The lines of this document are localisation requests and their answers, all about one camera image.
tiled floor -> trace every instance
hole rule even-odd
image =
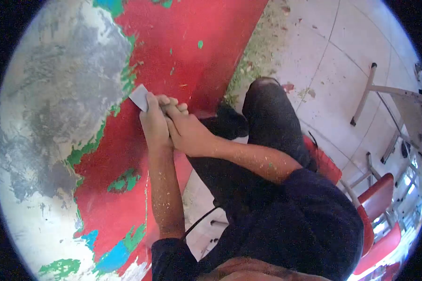
[[[286,5],[291,8],[289,14],[276,12]],[[278,38],[273,59],[261,74],[294,84],[288,97],[302,131],[313,134],[349,184],[366,171],[368,151],[380,174],[391,172],[397,177],[406,160],[397,144],[386,165],[380,162],[396,127],[375,93],[369,94],[356,127],[350,125],[373,62],[378,65],[374,84],[418,90],[413,71],[417,55],[389,9],[380,0],[271,0],[264,13],[273,18],[262,17],[260,22],[275,21],[284,28],[280,32],[278,26],[264,24],[252,36]],[[242,85],[235,90],[241,94],[239,110],[248,83]],[[310,89],[315,96],[307,94]],[[383,97],[399,117],[392,98]],[[367,188],[365,180],[354,191],[361,194]],[[191,175],[185,197],[188,225],[213,207],[212,196],[196,173]],[[223,230],[213,229],[209,222],[224,217],[222,212],[215,213],[191,232],[188,245],[197,259],[206,252],[210,239]]]

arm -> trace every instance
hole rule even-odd
[[[149,150],[148,171],[152,185],[152,211],[159,226],[160,239],[179,239],[185,233],[185,215],[172,148]]]
[[[180,238],[185,233],[183,202],[174,166],[173,145],[160,105],[172,104],[187,114],[185,104],[176,99],[147,94],[148,111],[139,118],[148,146],[148,171],[152,187],[152,210],[160,229],[160,239]]]
[[[235,143],[215,137],[216,149],[208,157],[220,158],[242,166],[264,179],[282,183],[302,166],[288,154],[255,144]]]
[[[214,136],[194,115],[168,107],[167,120],[175,148],[191,157],[213,157],[231,161],[273,183],[282,183],[301,166],[292,157],[273,148],[235,143]]]

wrist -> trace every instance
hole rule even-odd
[[[228,142],[231,141],[217,136],[213,136],[213,138],[211,138],[210,142],[207,144],[208,149],[203,156],[212,158],[222,158],[222,156],[225,154],[225,149],[228,145]]]
[[[149,156],[168,157],[174,154],[174,148],[170,144],[153,144],[148,146]]]

forearm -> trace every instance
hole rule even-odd
[[[293,171],[302,168],[288,154],[255,144],[235,143],[216,139],[210,157],[224,159],[242,166],[273,183],[282,183]]]
[[[149,151],[152,210],[160,229],[160,239],[180,238],[185,233],[185,215],[170,148]]]

dark navy shirt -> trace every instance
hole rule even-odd
[[[300,169],[279,186],[275,200],[264,209],[229,225],[200,262],[179,239],[156,241],[153,280],[161,274],[164,280],[195,280],[242,256],[333,281],[346,280],[360,260],[363,230],[354,205],[336,186]]]

